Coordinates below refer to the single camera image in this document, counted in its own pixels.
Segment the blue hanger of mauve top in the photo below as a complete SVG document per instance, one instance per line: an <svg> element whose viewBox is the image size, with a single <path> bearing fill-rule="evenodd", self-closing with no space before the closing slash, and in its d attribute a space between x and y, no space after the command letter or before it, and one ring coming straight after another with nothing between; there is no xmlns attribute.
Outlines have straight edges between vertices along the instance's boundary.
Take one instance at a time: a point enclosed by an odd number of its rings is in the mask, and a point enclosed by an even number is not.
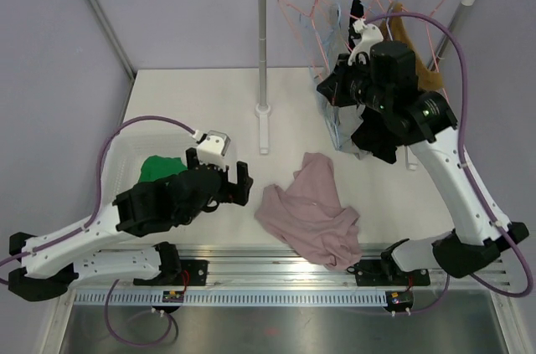
<svg viewBox="0 0 536 354"><path fill-rule="evenodd" d="M346 34L344 33L342 29L342 16L340 12L340 5L338 5L338 20L337 23L333 26L333 36L332 36L332 42L330 46L330 64L331 64L331 70L329 74L331 74L332 70L335 67L335 64L337 63L337 58L340 54L348 53L348 41ZM315 83L313 80L313 89L315 90L317 85L319 83ZM330 138L332 140L332 144L335 147L336 150L338 150L338 135L337 135L337 125L336 125L336 114L338 113L337 107L332 107L328 102L327 99L324 98L322 95L319 95L317 93L317 107L320 113L323 116L323 119L325 121L325 124L327 126L328 133L330 135Z"/></svg>

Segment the grey tank top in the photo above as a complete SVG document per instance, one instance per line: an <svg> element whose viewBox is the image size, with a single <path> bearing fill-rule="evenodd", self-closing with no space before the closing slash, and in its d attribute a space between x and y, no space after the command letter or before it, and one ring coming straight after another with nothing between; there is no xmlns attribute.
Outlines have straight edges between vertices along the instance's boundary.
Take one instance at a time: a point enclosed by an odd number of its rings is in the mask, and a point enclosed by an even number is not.
<svg viewBox="0 0 536 354"><path fill-rule="evenodd" d="M353 30L354 18L364 16L364 7L360 0L352 0L350 9L350 18L348 20L348 31ZM363 114L363 106L346 106L338 108L336 114L336 125L338 135L338 150L355 155L358 159L363 159L369 152L359 149L352 141L352 135L363 124L361 115Z"/></svg>

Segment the mauve pink tank top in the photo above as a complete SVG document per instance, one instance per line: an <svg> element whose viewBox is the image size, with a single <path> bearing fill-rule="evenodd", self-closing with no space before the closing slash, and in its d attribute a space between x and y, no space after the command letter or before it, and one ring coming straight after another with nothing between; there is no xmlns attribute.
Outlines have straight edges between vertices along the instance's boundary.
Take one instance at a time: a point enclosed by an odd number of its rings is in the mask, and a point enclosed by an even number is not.
<svg viewBox="0 0 536 354"><path fill-rule="evenodd" d="M344 271L362 258L358 212L339 201L332 159L306 153L287 189L265 187L255 219L312 264Z"/></svg>

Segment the pink hanger of green top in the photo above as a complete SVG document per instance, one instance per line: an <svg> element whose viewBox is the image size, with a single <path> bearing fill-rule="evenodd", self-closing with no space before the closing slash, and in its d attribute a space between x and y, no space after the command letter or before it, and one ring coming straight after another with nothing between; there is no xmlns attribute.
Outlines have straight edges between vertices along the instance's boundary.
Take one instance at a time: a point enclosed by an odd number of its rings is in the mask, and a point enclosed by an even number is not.
<svg viewBox="0 0 536 354"><path fill-rule="evenodd" d="M312 0L304 8L291 0L277 0L277 5L303 52L313 81L319 83L331 70L329 50L338 5L329 0Z"/></svg>

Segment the green tank top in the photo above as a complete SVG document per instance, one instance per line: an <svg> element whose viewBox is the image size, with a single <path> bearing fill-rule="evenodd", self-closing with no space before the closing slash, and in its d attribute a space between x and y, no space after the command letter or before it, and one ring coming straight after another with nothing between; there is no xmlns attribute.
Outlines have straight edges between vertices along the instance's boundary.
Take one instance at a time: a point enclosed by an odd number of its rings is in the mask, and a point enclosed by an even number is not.
<svg viewBox="0 0 536 354"><path fill-rule="evenodd" d="M150 156L142 163L138 181L154 182L177 175L187 169L180 157Z"/></svg>

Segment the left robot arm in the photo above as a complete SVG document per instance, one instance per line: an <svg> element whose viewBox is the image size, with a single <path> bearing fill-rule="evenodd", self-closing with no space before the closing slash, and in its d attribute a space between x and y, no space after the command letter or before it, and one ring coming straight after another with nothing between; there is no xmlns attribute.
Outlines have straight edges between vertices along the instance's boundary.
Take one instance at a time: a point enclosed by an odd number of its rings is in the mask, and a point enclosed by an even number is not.
<svg viewBox="0 0 536 354"><path fill-rule="evenodd" d="M139 182L100 209L95 218L41 237L15 233L9 252L20 263L8 274L8 290L29 302L60 297L87 282L132 280L134 285L181 285L187 281L178 249L163 241L140 250L112 251L131 239L189 225L221 203L245 206L253 179L245 162L228 169L202 163L199 151L186 152L185 170Z"/></svg>

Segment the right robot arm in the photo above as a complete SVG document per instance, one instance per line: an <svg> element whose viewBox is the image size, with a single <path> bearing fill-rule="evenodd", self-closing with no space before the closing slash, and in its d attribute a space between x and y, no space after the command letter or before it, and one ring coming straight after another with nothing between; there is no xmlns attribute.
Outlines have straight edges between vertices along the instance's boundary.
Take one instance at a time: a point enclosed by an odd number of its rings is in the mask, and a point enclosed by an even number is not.
<svg viewBox="0 0 536 354"><path fill-rule="evenodd" d="M398 41L381 41L369 51L340 54L317 91L333 107L361 106L362 122L351 135L361 151L393 164L406 146L428 172L454 228L443 237L403 239L382 253L380 274L398 284L411 271L439 268L462 278L487 267L528 236L512 222L471 170L458 140L461 130L443 95L418 87L415 54Z"/></svg>

